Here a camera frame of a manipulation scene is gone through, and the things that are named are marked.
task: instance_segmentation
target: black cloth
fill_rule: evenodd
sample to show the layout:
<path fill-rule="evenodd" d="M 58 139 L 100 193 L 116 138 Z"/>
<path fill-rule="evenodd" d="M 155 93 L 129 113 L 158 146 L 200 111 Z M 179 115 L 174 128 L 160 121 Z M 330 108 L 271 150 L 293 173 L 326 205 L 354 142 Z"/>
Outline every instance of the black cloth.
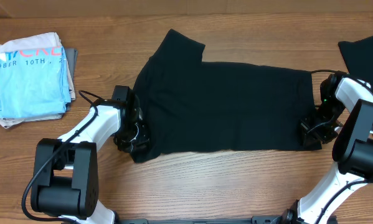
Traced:
<path fill-rule="evenodd" d="M 134 91 L 151 130 L 149 152 L 303 150 L 298 121 L 314 110 L 307 71 L 202 62 L 205 45 L 170 30 Z"/>
<path fill-rule="evenodd" d="M 373 36 L 357 42 L 338 43 L 350 75 L 367 81 L 373 91 Z"/>

